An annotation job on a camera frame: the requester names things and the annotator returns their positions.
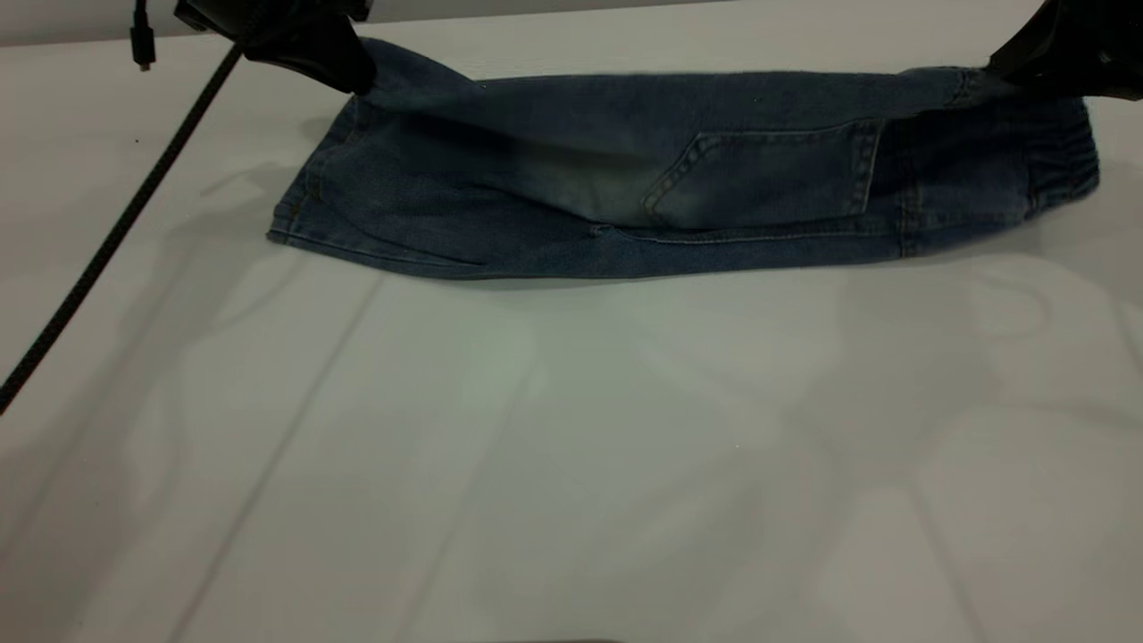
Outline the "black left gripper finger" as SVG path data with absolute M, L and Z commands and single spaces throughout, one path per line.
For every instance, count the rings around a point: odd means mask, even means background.
M 357 95 L 371 91 L 377 73 L 351 21 L 294 21 L 271 26 L 253 37 L 243 57 Z

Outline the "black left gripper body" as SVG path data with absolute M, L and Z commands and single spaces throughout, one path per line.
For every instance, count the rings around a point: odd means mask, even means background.
M 371 1 L 179 1 L 174 16 L 199 32 L 229 40 L 273 39 L 304 26 L 335 21 L 367 21 Z

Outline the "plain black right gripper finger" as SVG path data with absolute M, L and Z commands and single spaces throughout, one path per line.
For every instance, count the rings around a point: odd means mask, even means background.
M 1045 1 L 988 73 L 1061 96 L 1142 98 L 1140 1 Z

